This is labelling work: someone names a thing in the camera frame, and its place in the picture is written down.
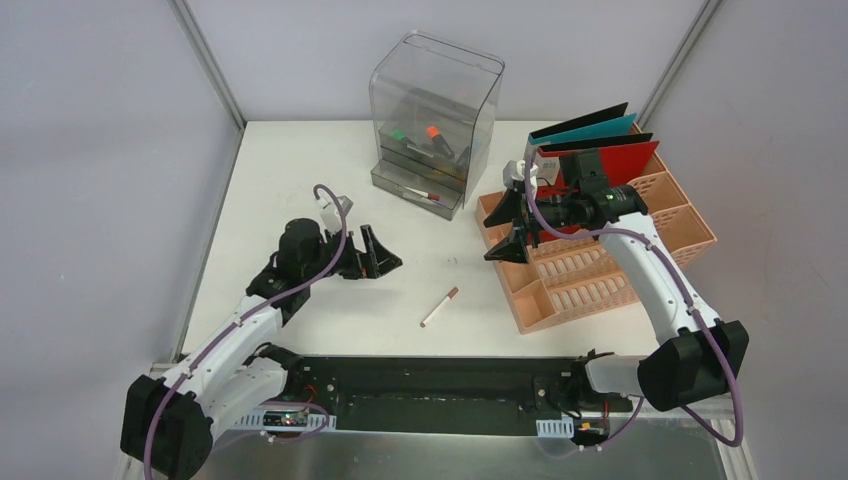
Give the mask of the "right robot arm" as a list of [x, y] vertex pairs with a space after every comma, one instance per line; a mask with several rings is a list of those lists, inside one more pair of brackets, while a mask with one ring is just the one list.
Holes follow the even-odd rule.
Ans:
[[566, 193], [539, 200], [537, 168], [510, 161], [505, 195], [484, 223], [507, 224], [488, 261], [523, 264], [541, 232], [562, 240], [593, 238], [612, 256], [653, 327], [658, 348], [647, 357], [603, 355], [584, 361], [567, 384], [569, 400], [595, 408], [607, 393], [645, 398], [654, 408], [687, 408], [725, 393], [741, 409], [737, 376], [749, 343], [738, 321], [726, 322], [698, 295], [661, 240], [645, 201], [628, 184], [614, 186], [595, 150], [561, 156]]

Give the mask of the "blue cap brown marker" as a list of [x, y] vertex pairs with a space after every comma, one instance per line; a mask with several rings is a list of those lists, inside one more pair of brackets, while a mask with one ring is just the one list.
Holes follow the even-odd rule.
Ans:
[[457, 295], [459, 288], [452, 287], [446, 295], [434, 306], [434, 308], [420, 321], [419, 326], [426, 328], [428, 324], [440, 313], [440, 311]]

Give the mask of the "clear drawer organizer box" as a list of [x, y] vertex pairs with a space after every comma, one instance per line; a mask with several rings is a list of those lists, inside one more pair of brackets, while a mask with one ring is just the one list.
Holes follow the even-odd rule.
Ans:
[[[489, 158], [504, 61], [496, 55], [413, 30], [375, 67], [369, 100], [378, 153], [374, 186], [451, 220], [465, 207]], [[439, 155], [426, 127], [435, 125], [455, 152]], [[400, 130], [432, 158], [391, 137]], [[440, 201], [403, 195], [406, 185], [436, 193]]]

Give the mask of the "orange tip black highlighter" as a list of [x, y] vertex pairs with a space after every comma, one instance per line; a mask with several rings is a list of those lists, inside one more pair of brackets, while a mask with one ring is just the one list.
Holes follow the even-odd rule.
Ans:
[[452, 160], [455, 158], [456, 154], [453, 149], [450, 147], [446, 138], [442, 135], [441, 131], [435, 125], [429, 125], [426, 127], [426, 133], [433, 144], [435, 151], [445, 157], [446, 159]]

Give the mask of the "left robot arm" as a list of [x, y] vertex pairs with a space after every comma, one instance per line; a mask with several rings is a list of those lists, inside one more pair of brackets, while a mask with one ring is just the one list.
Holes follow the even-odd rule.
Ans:
[[330, 230], [308, 218], [288, 222], [277, 250], [249, 283], [225, 322], [200, 347], [157, 378], [139, 376], [129, 387], [121, 451], [146, 475], [194, 476], [216, 441], [262, 402], [297, 402], [305, 378], [299, 356], [268, 344], [309, 300], [315, 282], [334, 275], [378, 279], [402, 266], [368, 225], [363, 249], [342, 225]]

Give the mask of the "red notebook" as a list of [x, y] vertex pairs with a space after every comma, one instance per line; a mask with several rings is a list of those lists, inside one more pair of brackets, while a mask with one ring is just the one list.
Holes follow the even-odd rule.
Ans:
[[655, 153], [659, 141], [652, 137], [652, 133], [641, 133], [539, 146], [533, 158], [539, 167], [537, 198], [565, 192], [568, 181], [563, 179], [559, 157], [583, 150], [598, 150], [602, 168], [613, 186], [627, 183], [642, 173]]

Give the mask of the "green tip black highlighter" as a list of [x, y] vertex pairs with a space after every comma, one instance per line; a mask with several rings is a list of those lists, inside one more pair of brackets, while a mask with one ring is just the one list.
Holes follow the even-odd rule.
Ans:
[[405, 133], [400, 130], [393, 130], [391, 132], [391, 137], [402, 144], [406, 149], [411, 150], [419, 155], [423, 155], [427, 158], [432, 158], [433, 153], [418, 144], [412, 141]]

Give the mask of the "brown cap acrylic marker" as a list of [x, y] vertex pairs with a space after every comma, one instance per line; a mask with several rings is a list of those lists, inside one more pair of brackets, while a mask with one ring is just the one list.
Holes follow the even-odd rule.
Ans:
[[412, 188], [412, 187], [406, 186], [406, 185], [398, 185], [397, 188], [403, 195], [415, 195], [417, 197], [423, 198], [423, 199], [428, 200], [428, 201], [440, 201], [441, 200], [441, 197], [436, 193], [428, 192], [428, 191], [417, 189], [417, 188]]

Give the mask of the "teal notebook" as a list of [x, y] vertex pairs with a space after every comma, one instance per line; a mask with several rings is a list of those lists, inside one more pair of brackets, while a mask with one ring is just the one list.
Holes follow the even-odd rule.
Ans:
[[627, 114], [628, 103], [620, 103], [528, 134], [523, 160], [528, 161], [543, 145], [593, 140], [627, 134], [637, 117]]

